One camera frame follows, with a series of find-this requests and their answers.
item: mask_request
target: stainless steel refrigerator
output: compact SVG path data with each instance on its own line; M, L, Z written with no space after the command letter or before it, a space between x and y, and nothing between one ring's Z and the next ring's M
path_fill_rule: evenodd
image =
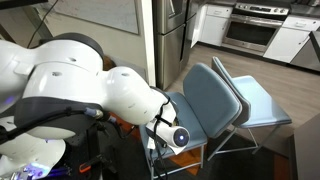
M198 2L153 0L156 83L166 89L189 60Z

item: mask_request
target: oven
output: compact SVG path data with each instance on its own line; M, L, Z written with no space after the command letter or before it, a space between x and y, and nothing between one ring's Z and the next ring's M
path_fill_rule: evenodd
M289 9L237 3L223 37L228 47L265 52L276 35Z

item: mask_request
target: black cable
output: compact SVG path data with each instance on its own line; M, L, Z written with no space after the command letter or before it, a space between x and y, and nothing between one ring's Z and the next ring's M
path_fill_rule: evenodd
M167 152L167 148L166 148L165 151L161 154L160 157L162 157L163 155L165 155L166 152ZM150 149L150 157L152 158L152 149ZM160 176L158 170L156 169L156 166L155 166L154 162L153 162L153 161L151 161L151 162L152 162L152 166L154 167L154 172L156 173L156 175L158 176L158 178L162 180L162 177Z
M119 125L118 123L116 123L116 122L110 122L110 121L108 121L108 122L113 125L113 127L116 129L116 131L117 131L117 133L118 133L118 135L119 135L119 137L120 137L121 139L126 139L126 138L128 138L128 137L130 136L130 134L132 134L133 130L135 130L135 129L137 128L137 126L132 126L131 129L130 129L130 131L129 131L128 133L126 133L125 135L123 135L123 132L122 132L122 130L121 130L121 127L120 127L120 125Z
M36 126L39 126L45 122L52 121L58 118L62 118L65 116L71 116L76 114L84 114L84 110L72 110L70 107L66 108L65 110L60 111L54 111L49 114L44 115L43 117L40 117L38 119L32 120L29 123L26 123L20 127L17 127L11 131L6 132L5 134L2 134L1 136L4 136L4 138L1 140L0 145L12 140L19 135L33 129Z
M163 180L162 177L160 176L160 173L159 173L158 169L156 168L156 165L154 164L154 161L152 160L152 149L150 149L149 153L150 153L150 159L151 159L150 160L151 161L151 166L154 167L154 172L156 173L156 175L158 176L159 179Z
M165 150L164 150L164 152L161 154L161 156L164 156L166 153L167 153L167 151L168 151L168 147L165 147L164 148Z
M162 158L162 155L161 155L161 152L160 152L160 148L159 148L159 144L158 144L158 139L157 139L157 128L158 128L158 125L160 123L160 120L157 120L156 121L156 124L154 125L154 129L153 129L153 133L154 133L154 142L155 142L155 147L156 147L156 151L158 153L158 158L160 160L160 163L162 165L162 167L164 168L164 173L165 173L165 177L166 177L166 180L168 179L168 172L167 172L167 169L166 169L166 166L164 164L164 161L163 161L163 158Z
M30 44L31 44L34 36L36 35L36 33L38 32L38 30L39 30L40 27L42 26L42 24L43 24L44 20L46 19L47 15L49 14L49 12L50 12L50 11L53 9L53 7L58 3L58 1L59 1L59 0L56 0L56 2L54 2L54 4L51 6L51 8L50 8L50 9L47 11L47 13L43 16L43 18L42 18L42 20L41 20L38 28L37 28L37 29L34 31L34 33L32 34L31 39L30 39L30 41L29 41L29 43L28 43L27 48L30 47Z

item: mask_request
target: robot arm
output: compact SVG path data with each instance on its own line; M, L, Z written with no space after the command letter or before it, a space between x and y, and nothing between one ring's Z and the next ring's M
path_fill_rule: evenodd
M4 60L0 62L0 84L4 84L0 87L0 113L16 103L14 124L19 128L68 108L70 113L84 112L86 108L111 111L131 124L147 124L151 137L156 117L174 121L176 111L163 93L150 88L130 68L102 71L101 53L96 49L65 38L31 50L0 41L0 59ZM94 122L81 113L62 115L41 122L27 133L43 139L64 139ZM181 145L174 139L178 131L181 136L189 136L184 128L163 122L157 127L157 136L170 147L182 150L186 146L188 141Z

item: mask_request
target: oven window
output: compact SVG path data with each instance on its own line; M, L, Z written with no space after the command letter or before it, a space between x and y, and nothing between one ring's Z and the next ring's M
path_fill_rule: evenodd
M266 46L275 31L276 28L231 21L226 37Z

